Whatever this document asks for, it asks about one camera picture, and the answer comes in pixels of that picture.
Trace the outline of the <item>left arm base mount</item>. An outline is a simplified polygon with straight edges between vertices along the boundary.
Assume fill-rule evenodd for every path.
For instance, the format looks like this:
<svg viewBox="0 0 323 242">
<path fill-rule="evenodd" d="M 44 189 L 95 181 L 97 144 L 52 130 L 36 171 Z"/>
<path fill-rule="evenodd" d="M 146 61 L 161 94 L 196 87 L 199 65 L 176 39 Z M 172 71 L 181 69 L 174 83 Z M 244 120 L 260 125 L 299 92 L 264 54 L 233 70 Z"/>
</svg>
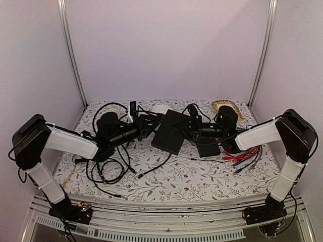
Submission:
<svg viewBox="0 0 323 242">
<path fill-rule="evenodd" d="M 49 201 L 49 204 L 51 206 L 48 213 L 50 216 L 57 217 L 63 221 L 90 224 L 93 210 L 87 208 L 87 204 L 84 202 L 81 202 L 81 206 L 74 205 L 69 198 L 65 198 L 56 204 Z"/>
</svg>

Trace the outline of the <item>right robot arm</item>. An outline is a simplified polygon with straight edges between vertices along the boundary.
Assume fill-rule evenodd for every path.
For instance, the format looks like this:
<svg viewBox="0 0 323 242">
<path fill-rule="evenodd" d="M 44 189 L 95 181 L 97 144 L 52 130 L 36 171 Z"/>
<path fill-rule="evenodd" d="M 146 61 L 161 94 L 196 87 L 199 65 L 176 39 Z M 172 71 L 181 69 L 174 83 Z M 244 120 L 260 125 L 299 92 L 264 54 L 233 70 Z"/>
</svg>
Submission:
<svg viewBox="0 0 323 242">
<path fill-rule="evenodd" d="M 238 131 L 238 115 L 233 108 L 221 106 L 215 123 L 203 123 L 195 111 L 184 120 L 180 129 L 195 144 L 200 139 L 211 139 L 206 144 L 219 144 L 230 154 L 236 154 L 266 143 L 282 141 L 286 149 L 286 161 L 279 178 L 270 192 L 273 199 L 261 209 L 261 216 L 273 219 L 281 210 L 278 202 L 284 201 L 301 177 L 308 160 L 318 148 L 319 138 L 315 128 L 294 109 L 270 120 Z"/>
</svg>

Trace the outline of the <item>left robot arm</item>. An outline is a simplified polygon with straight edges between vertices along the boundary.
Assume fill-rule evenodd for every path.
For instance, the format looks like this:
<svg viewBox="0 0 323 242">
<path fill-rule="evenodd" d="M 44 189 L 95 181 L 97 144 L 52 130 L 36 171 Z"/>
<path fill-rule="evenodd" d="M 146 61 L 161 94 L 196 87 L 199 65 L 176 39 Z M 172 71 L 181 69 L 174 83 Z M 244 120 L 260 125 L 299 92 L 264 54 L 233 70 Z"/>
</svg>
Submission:
<svg viewBox="0 0 323 242">
<path fill-rule="evenodd" d="M 95 137 L 76 133 L 48 123 L 40 114 L 34 115 L 23 124 L 12 137 L 12 149 L 8 152 L 10 160 L 25 171 L 40 190 L 55 204 L 55 210 L 64 218 L 75 215 L 75 208 L 65 200 L 63 188 L 55 181 L 47 167 L 42 164 L 41 155 L 45 149 L 57 150 L 95 162 L 110 158 L 115 149 L 131 140 L 147 138 L 153 131 L 146 115 L 135 117 L 132 123 L 117 122 L 113 125 L 100 122 Z"/>
</svg>

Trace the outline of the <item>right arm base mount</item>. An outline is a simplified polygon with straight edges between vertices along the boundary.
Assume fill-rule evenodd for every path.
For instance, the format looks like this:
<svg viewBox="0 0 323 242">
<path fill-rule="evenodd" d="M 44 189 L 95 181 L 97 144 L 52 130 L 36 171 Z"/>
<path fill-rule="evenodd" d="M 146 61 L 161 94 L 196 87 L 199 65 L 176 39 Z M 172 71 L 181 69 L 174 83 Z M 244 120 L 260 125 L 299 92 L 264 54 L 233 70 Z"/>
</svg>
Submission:
<svg viewBox="0 0 323 242">
<path fill-rule="evenodd" d="M 276 236 L 280 232 L 287 215 L 284 202 L 278 202 L 267 197 L 265 204 L 257 207 L 247 207 L 242 212 L 242 218 L 247 225 L 259 224 L 275 220 L 275 222 L 259 226 L 260 232 L 266 237 Z"/>
</svg>

